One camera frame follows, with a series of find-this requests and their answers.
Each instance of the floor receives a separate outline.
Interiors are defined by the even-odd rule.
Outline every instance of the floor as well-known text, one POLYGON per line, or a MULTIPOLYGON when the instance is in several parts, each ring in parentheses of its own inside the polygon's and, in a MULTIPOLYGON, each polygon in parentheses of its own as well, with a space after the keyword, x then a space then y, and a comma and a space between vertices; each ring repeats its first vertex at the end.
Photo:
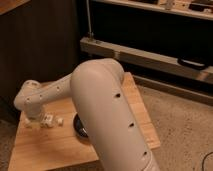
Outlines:
MULTIPOLYGON (((200 171, 205 154, 213 151, 213 107, 150 88, 139 90, 159 138, 153 150, 161 171, 200 171)), ((0 171, 6 171, 16 127, 0 122, 0 171)), ((213 155, 205 171, 213 170, 213 155)), ((100 162, 55 171, 103 171, 100 162)))

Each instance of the black cable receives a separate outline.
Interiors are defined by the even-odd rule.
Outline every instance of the black cable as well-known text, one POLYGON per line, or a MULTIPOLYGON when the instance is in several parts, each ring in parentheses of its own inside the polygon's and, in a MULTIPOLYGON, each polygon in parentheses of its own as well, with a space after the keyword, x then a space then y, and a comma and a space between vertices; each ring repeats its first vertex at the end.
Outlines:
POLYGON ((211 154, 213 154, 213 151, 204 156, 204 158, 202 160, 202 171, 205 171, 205 161, 206 161, 207 157, 210 156, 211 154))

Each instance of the wooden platform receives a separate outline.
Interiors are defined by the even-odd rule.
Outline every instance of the wooden platform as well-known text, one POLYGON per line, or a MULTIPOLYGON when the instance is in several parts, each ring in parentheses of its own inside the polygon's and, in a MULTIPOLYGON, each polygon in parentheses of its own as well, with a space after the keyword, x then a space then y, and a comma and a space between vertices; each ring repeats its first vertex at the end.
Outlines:
POLYGON ((23 5, 30 0, 0 0, 0 15, 23 5))
MULTIPOLYGON (((133 113, 141 126, 150 148, 160 146, 155 128, 130 73, 125 74, 123 90, 133 113)), ((79 140, 72 127, 76 114, 71 99, 64 99, 45 106, 47 113, 64 118, 64 126, 39 131, 24 127, 24 114, 16 135, 9 171, 40 171, 77 165, 98 160, 88 141, 79 140)))

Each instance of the small white object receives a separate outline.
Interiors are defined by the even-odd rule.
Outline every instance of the small white object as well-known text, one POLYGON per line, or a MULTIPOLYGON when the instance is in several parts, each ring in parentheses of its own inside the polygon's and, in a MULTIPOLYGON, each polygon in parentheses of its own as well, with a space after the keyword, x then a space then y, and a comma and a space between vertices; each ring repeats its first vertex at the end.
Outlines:
POLYGON ((211 12, 212 12, 212 10, 211 10, 211 9, 209 9, 209 8, 205 8, 205 9, 203 10, 203 12, 205 12, 205 13, 211 13, 211 12))
POLYGON ((25 118, 24 125, 25 125, 26 128, 31 128, 31 124, 30 123, 31 122, 29 121, 29 119, 25 118))
POLYGON ((53 127, 53 120, 54 120, 54 116, 53 115, 46 114, 44 116, 44 119, 41 122, 41 125, 44 126, 44 127, 51 128, 51 127, 53 127))
POLYGON ((57 119, 57 123, 58 123, 58 126, 63 126, 63 124, 64 124, 64 119, 63 119, 63 118, 58 118, 58 119, 57 119))

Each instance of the hole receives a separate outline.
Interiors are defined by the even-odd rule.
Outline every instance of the hole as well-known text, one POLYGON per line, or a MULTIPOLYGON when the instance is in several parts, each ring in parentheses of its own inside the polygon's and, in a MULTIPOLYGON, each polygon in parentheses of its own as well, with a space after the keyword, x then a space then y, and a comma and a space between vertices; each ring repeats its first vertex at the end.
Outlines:
POLYGON ((32 83, 33 86, 37 86, 37 83, 32 83))
POLYGON ((145 151, 144 153, 143 153, 143 156, 146 156, 147 155, 147 152, 145 151))
POLYGON ((134 123, 131 123, 130 125, 129 125, 129 128, 133 128, 135 126, 135 124, 134 123))
POLYGON ((115 98, 120 98, 121 97, 121 94, 120 93, 117 93, 116 95, 115 95, 115 98))

